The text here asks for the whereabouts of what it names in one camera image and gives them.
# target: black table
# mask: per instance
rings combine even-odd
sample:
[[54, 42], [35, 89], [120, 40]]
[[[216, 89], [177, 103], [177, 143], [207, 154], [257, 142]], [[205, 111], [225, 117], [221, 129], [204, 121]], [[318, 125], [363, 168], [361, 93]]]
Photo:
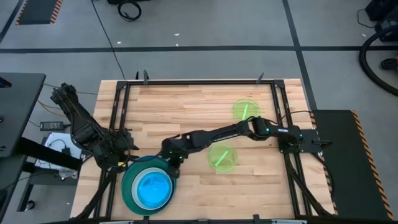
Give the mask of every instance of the black table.
[[36, 173], [49, 172], [40, 169], [27, 156], [70, 169], [79, 170], [81, 160], [51, 150], [41, 144], [22, 137], [30, 114], [40, 95], [45, 80], [39, 73], [0, 73], [0, 77], [11, 82], [10, 88], [0, 88], [0, 222], [22, 171]]

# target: hazard stripe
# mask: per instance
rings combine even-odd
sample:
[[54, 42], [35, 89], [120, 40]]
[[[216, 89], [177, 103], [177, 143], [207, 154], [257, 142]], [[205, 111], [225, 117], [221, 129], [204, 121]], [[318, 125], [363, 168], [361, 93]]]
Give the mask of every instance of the hazard stripe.
[[376, 165], [374, 164], [373, 157], [372, 157], [371, 151], [370, 151], [369, 146], [368, 146], [368, 142], [366, 141], [365, 134], [363, 133], [363, 130], [362, 130], [362, 127], [361, 127], [361, 123], [359, 122], [358, 114], [355, 111], [351, 111], [351, 112], [352, 112], [352, 114], [354, 116], [355, 123], [356, 123], [357, 128], [358, 128], [358, 133], [361, 136], [361, 140], [362, 140], [362, 143], [363, 143], [363, 146], [364, 146], [364, 149], [365, 149], [365, 153], [368, 156], [369, 165], [370, 165], [370, 167], [371, 167], [371, 169], [373, 171], [373, 176], [375, 178], [377, 187], [378, 187], [379, 192], [381, 194], [381, 199], [383, 201], [384, 208], [386, 208], [387, 216], [391, 220], [394, 220], [394, 216], [392, 215], [392, 211], [391, 211], [390, 205], [388, 203], [388, 200], [387, 200], [387, 197], [386, 197], [386, 193], [384, 192], [383, 186], [382, 186], [381, 181], [380, 181], [379, 174], [377, 173]]
[[58, 14], [60, 13], [61, 10], [61, 5], [62, 5], [62, 0], [58, 0], [57, 3], [54, 6], [54, 10], [52, 11], [50, 23], [54, 24], [55, 21], [57, 20]]
[[[315, 117], [314, 117], [313, 113], [310, 113], [310, 117], [311, 117], [312, 126], [315, 128], [315, 131], [316, 131], [317, 134], [318, 134], [317, 122], [316, 122], [316, 120], [315, 120]], [[319, 158], [320, 158], [323, 162], [325, 161], [325, 158], [324, 158], [323, 156], [319, 156]], [[332, 187], [331, 187], [330, 175], [329, 175], [329, 173], [328, 173], [328, 171], [327, 171], [327, 169], [326, 169], [325, 166], [323, 166], [323, 171], [324, 171], [324, 173], [325, 173], [326, 182], [327, 182], [327, 184], [328, 184], [329, 194], [331, 195], [331, 192], [332, 192], [333, 189], [332, 189]], [[335, 201], [333, 200], [332, 197], [331, 197], [331, 201], [333, 202], [333, 208], [334, 208], [334, 210], [335, 210], [335, 215], [338, 215], [337, 206], [336, 206], [336, 203], [335, 203]]]
[[21, 10], [19, 11], [18, 18], [17, 18], [17, 20], [15, 21], [15, 25], [19, 25], [19, 19], [21, 18], [22, 13], [23, 13], [24, 10], [25, 10], [25, 7], [26, 7], [27, 2], [28, 2], [28, 0], [26, 0], [25, 3], [22, 5]]

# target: green circle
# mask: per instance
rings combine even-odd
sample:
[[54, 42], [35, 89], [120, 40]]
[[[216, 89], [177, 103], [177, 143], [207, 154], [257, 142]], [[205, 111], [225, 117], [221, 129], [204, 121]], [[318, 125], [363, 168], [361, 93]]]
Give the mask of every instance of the green circle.
[[252, 100], [238, 100], [233, 106], [233, 114], [236, 120], [242, 121], [251, 116], [260, 116], [260, 108]]
[[224, 144], [216, 144], [210, 149], [208, 161], [214, 170], [228, 172], [236, 166], [238, 155], [232, 147]]
[[131, 187], [134, 179], [136, 176], [143, 171], [144, 169], [150, 168], [150, 167], [155, 167], [155, 168], [160, 168], [164, 171], [167, 172], [167, 169], [169, 167], [169, 163], [163, 159], [155, 158], [155, 159], [150, 159], [148, 161], [141, 161], [141, 162], [135, 162], [133, 163], [128, 170], [124, 173], [123, 179], [122, 179], [122, 184], [121, 184], [121, 191], [122, 191], [122, 198], [124, 200], [124, 203], [126, 206], [134, 213], [138, 215], [153, 215], [159, 211], [161, 211], [164, 207], [169, 204], [171, 201], [175, 188], [176, 188], [176, 183], [177, 180], [175, 178], [172, 178], [172, 196], [170, 197], [169, 201], [166, 202], [162, 207], [155, 209], [155, 210], [146, 210], [144, 208], [141, 208], [140, 206], [137, 205], [137, 203], [134, 201], [132, 198], [131, 194]]

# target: green plastic lid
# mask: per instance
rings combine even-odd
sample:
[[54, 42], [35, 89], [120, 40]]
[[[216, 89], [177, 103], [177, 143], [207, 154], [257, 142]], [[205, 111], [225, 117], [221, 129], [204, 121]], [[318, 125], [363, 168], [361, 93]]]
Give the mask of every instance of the green plastic lid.
[[215, 144], [210, 149], [208, 161], [214, 170], [228, 172], [236, 166], [238, 155], [235, 149], [230, 146]]
[[236, 120], [242, 121], [251, 116], [260, 116], [260, 109], [252, 100], [238, 100], [233, 106], [233, 114]]

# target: black cable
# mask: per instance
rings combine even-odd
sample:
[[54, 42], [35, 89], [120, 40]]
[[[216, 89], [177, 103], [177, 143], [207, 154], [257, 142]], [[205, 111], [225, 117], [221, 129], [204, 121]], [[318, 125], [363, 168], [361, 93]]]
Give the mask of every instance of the black cable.
[[4, 187], [3, 189], [1, 189], [1, 190], [5, 190], [5, 189], [8, 188], [9, 186], [14, 185], [14, 184], [20, 182], [21, 180], [25, 180], [25, 179], [28, 179], [28, 178], [31, 178], [31, 177], [35, 177], [35, 176], [37, 176], [37, 175], [42, 175], [42, 174], [58, 174], [58, 173], [61, 173], [61, 172], [44, 172], [44, 173], [39, 173], [39, 174], [30, 175], [30, 176], [28, 176], [28, 177], [25, 177], [25, 178], [22, 178], [22, 179], [19, 179], [19, 180], [14, 181], [13, 183], [11, 183], [11, 184], [5, 186], [5, 187]]
[[91, 159], [92, 157], [93, 157], [93, 155], [88, 155], [88, 156], [86, 157], [86, 159], [81, 163], [81, 166], [82, 166], [87, 160]]
[[303, 113], [303, 112], [311, 113], [311, 111], [306, 111], [306, 110], [302, 110], [302, 111], [293, 111], [293, 112], [290, 112], [290, 113], [287, 113], [287, 114], [283, 115], [283, 117], [282, 117], [280, 120], [283, 120], [283, 119], [284, 119], [287, 115], [289, 115], [289, 114]]
[[28, 120], [30, 123], [32, 123], [34, 126], [36, 126], [36, 127], [40, 127], [39, 125], [37, 125], [37, 124], [35, 124], [35, 123], [33, 123], [31, 120]]
[[66, 147], [67, 147], [67, 144], [66, 144], [66, 143], [65, 143], [65, 141], [64, 141], [64, 140], [62, 140], [62, 139], [56, 139], [56, 140], [52, 141], [52, 142], [49, 144], [49, 147], [51, 146], [51, 144], [53, 144], [53, 143], [55, 143], [55, 142], [57, 142], [57, 141], [61, 141], [61, 142], [63, 142], [64, 148], [66, 148]]
[[[122, 10], [122, 6], [124, 4], [132, 4], [133, 6], [135, 6], [138, 9], [138, 15], [136, 17], [131, 17], [129, 14], [127, 14], [126, 12], [124, 12]], [[124, 0], [121, 3], [119, 3], [118, 5], [118, 13], [120, 15], [120, 17], [122, 17], [123, 20], [128, 21], [128, 22], [132, 22], [132, 21], [136, 21], [138, 18], [141, 17], [141, 7], [138, 5], [138, 3], [136, 3], [133, 0]]]
[[316, 153], [311, 153], [311, 154], [324, 166], [324, 168], [328, 172], [330, 185], [331, 185], [330, 197], [333, 199], [335, 196], [335, 182], [333, 180], [333, 176], [331, 175], [331, 172], [328, 169], [328, 167], [326, 166], [325, 162], [318, 156], [318, 154], [316, 154]]
[[[59, 95], [58, 91], [55, 91], [55, 93], [58, 95], [58, 97], [59, 97], [60, 99], [62, 99], [62, 97]], [[68, 113], [71, 114], [68, 105], [67, 105], [64, 101], [62, 101], [62, 103], [65, 105], [66, 109], [68, 110]], [[70, 119], [71, 119], [70, 123], [73, 124], [73, 116], [70, 116]], [[77, 142], [74, 141], [72, 134], [70, 135], [70, 140], [71, 140], [72, 144], [75, 145], [77, 148], [79, 148], [79, 149], [81, 149], [81, 150], [83, 150], [83, 151], [85, 151], [85, 152], [87, 152], [87, 153], [89, 153], [89, 154], [91, 154], [91, 155], [94, 156], [94, 153], [92, 153], [92, 152], [90, 152], [89, 150], [85, 149], [83, 146], [78, 146]]]
[[[59, 86], [54, 86], [54, 85], [50, 85], [50, 84], [46, 84], [46, 83], [43, 83], [43, 85], [45, 85], [45, 86], [50, 86], [50, 87], [53, 87], [53, 88], [60, 88]], [[88, 94], [88, 95], [95, 95], [95, 96], [98, 96], [98, 94], [96, 94], [96, 93], [88, 93], [88, 92], [82, 92], [82, 91], [76, 91], [77, 93], [81, 93], [81, 94]]]
[[361, 22], [359, 21], [359, 12], [362, 11], [362, 10], [365, 10], [365, 8], [364, 8], [364, 9], [360, 9], [360, 10], [358, 10], [358, 12], [356, 12], [356, 22], [357, 22], [359, 25], [365, 26], [365, 27], [367, 27], [367, 28], [375, 28], [377, 25], [379, 25], [379, 23], [380, 23], [381, 21], [377, 22], [374, 26], [368, 26], [368, 25], [366, 25], [366, 24], [361, 23]]
[[362, 45], [361, 50], [359, 51], [359, 64], [361, 65], [361, 68], [363, 72], [379, 87], [381, 87], [383, 90], [386, 90], [387, 92], [398, 96], [398, 89], [391, 86], [390, 84], [386, 83], [385, 81], [381, 80], [370, 68], [368, 65], [368, 62], [366, 61], [366, 52], [368, 51], [369, 46], [375, 41], [377, 38], [379, 38], [382, 35], [388, 34], [393, 31], [398, 31], [398, 25], [396, 26], [391, 26], [386, 29], [381, 30], [380, 32], [377, 32], [373, 34], [365, 43]]
[[108, 42], [109, 42], [109, 44], [110, 44], [110, 46], [111, 46], [111, 48], [112, 48], [113, 56], [114, 56], [114, 58], [116, 59], [116, 63], [118, 64], [118, 66], [119, 66], [119, 68], [120, 68], [120, 72], [122, 73], [123, 79], [125, 80], [126, 77], [124, 76], [124, 72], [123, 72], [122, 66], [120, 66], [119, 60], [118, 60], [118, 58], [117, 58], [117, 56], [116, 56], [116, 53], [114, 52], [114, 48], [113, 48], [112, 42], [111, 42], [111, 40], [109, 39], [108, 34], [106, 33], [106, 30], [105, 30], [105, 28], [104, 28], [104, 25], [102, 24], [102, 21], [101, 21], [100, 16], [98, 15], [97, 8], [95, 8], [94, 0], [91, 0], [91, 3], [92, 3], [92, 5], [93, 5], [93, 7], [94, 7], [94, 11], [95, 11], [95, 14], [96, 14], [97, 17], [98, 17], [99, 23], [101, 24], [101, 27], [102, 27], [102, 29], [104, 30], [105, 36], [106, 36], [106, 38], [107, 38], [107, 40], [108, 40]]

